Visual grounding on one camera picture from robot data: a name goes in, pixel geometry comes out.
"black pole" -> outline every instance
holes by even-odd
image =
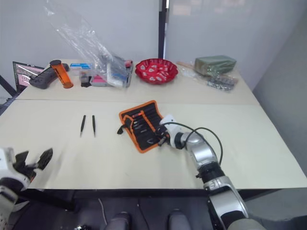
[[[25,200],[38,201],[44,204],[60,207],[68,211],[75,210],[75,203],[68,202],[66,200],[57,198],[46,192],[41,192],[36,189],[26,189],[22,192],[18,192],[18,196]]]
[[[0,75],[0,85],[13,97],[17,91]]]
[[[161,0],[161,1],[162,1],[162,8],[159,11],[159,43],[158,43],[159,58],[163,58],[165,23],[166,23],[166,0]]]

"robotic arm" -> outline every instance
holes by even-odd
[[[25,164],[28,151],[15,156],[12,148],[0,148],[0,229],[7,228],[9,216],[18,199],[18,193],[27,189],[36,176],[34,169],[43,170],[52,158],[52,149],[46,150],[38,162]]]
[[[208,207],[216,230],[265,230],[258,222],[248,218],[244,201],[225,176],[218,159],[209,143],[198,133],[184,133],[176,124],[172,115],[161,120],[164,130],[159,145],[166,140],[176,149],[185,148],[198,171],[196,177],[203,181],[203,188],[208,194]]]

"clear plastic bag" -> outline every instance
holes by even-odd
[[[47,0],[45,12],[50,24],[83,58],[93,65],[93,75],[99,75],[108,84],[126,87],[129,72],[125,60],[103,46],[89,23],[72,9],[53,0]]]
[[[194,70],[192,62],[188,64],[178,61],[177,66],[184,77],[192,78],[200,84],[205,84],[222,91],[233,90],[238,82],[238,78],[234,76],[233,71],[224,74],[215,74],[214,76],[204,76]]]

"orange tool pouch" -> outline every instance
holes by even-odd
[[[155,130],[163,117],[159,113],[156,101],[122,111],[119,118],[123,125],[117,134],[122,134],[125,128],[140,153],[158,146],[160,138],[155,134]]]

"wire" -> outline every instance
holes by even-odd
[[[102,203],[102,201],[101,201],[100,198],[98,198],[98,201],[99,201],[100,206],[101,206],[102,216],[103,216],[103,218],[104,218],[105,225],[107,225],[107,220],[106,220],[106,213],[105,213],[104,204]]]
[[[181,123],[178,123],[178,122],[165,122],[165,123],[163,123],[162,125],[160,125],[160,126],[158,127],[157,130],[159,130],[159,128],[161,128],[161,127],[163,127],[163,126],[165,126],[165,125],[171,125],[171,124],[173,124],[173,125],[178,125],[178,126],[182,126],[182,127],[187,128],[187,129],[189,129],[189,130],[192,131],[192,132],[190,132],[189,135],[187,136],[187,139],[186,139],[186,142],[185,142],[183,148],[186,146],[187,141],[188,141],[188,139],[190,138],[190,136],[191,136],[193,133],[196,133],[196,134],[197,134],[198,136],[200,136],[200,138],[201,138],[201,139],[212,149],[212,151],[213,151],[214,154],[216,155],[216,153],[215,153],[214,149],[212,148],[212,146],[206,141],[206,139],[205,139],[199,132],[197,132],[197,130],[199,130],[199,129],[204,129],[204,130],[207,130],[207,131],[211,132],[211,133],[215,136],[215,138],[217,139],[217,141],[219,142],[219,145],[220,145],[221,156],[220,156],[219,164],[221,165],[222,159],[223,159],[223,154],[224,154],[224,153],[223,153],[223,146],[222,146],[222,143],[221,143],[220,139],[218,138],[218,136],[217,136],[212,130],[210,130],[210,129],[208,129],[208,128],[204,128],[204,127],[199,127],[199,128],[193,129],[193,128],[189,127],[189,126],[186,126],[186,125],[181,124]]]
[[[140,202],[140,199],[139,199],[139,198],[138,198],[138,208],[139,208],[140,213],[141,213],[141,215],[142,215],[142,217],[143,217],[143,219],[144,219],[144,221],[145,221],[147,230],[150,230],[150,229],[149,229],[149,224],[148,224],[148,222],[147,222],[147,220],[146,220],[146,218],[145,218],[145,215],[144,215],[144,213],[143,213],[143,211],[142,211],[142,209],[141,209],[141,202]]]

